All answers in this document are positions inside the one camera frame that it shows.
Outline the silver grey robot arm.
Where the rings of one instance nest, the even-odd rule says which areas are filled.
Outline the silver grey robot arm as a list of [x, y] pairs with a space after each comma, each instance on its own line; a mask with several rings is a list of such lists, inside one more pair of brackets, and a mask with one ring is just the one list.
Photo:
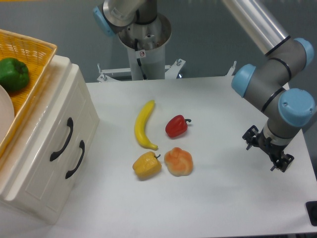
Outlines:
[[[237, 94], [268, 118], [262, 130], [252, 126], [243, 139], [248, 147], [264, 151], [273, 169], [284, 172], [294, 160], [284, 149], [316, 111], [307, 91], [284, 86], [311, 63], [314, 48], [305, 39], [291, 38], [258, 0], [226, 0], [224, 5], [267, 57], [260, 68], [241, 67], [231, 82]], [[106, 0], [93, 14], [100, 29], [108, 36], [117, 35], [127, 48], [132, 79], [177, 77], [165, 69], [171, 25], [158, 13], [155, 0]]]

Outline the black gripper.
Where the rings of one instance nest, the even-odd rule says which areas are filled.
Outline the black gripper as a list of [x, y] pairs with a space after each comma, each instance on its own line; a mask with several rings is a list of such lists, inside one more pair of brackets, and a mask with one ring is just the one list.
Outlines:
[[271, 171], [277, 169], [281, 172], [286, 172], [289, 165], [293, 162], [294, 157], [290, 154], [284, 154], [284, 146], [278, 146], [272, 144], [272, 139], [270, 137], [265, 137], [263, 131], [259, 133], [258, 128], [252, 125], [242, 136], [245, 140], [249, 150], [251, 147], [260, 148], [263, 150], [273, 162]]

